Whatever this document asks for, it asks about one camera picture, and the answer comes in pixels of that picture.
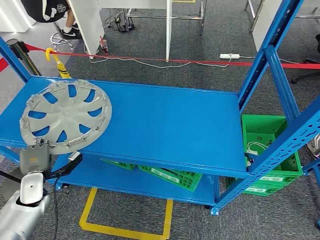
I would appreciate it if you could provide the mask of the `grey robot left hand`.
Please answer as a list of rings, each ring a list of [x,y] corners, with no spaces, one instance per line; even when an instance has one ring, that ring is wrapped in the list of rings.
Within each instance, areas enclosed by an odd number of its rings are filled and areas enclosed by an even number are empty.
[[[48,176],[51,170],[52,157],[48,142],[37,139],[35,143],[21,148],[19,154],[20,169],[23,175],[33,172],[42,172]]]

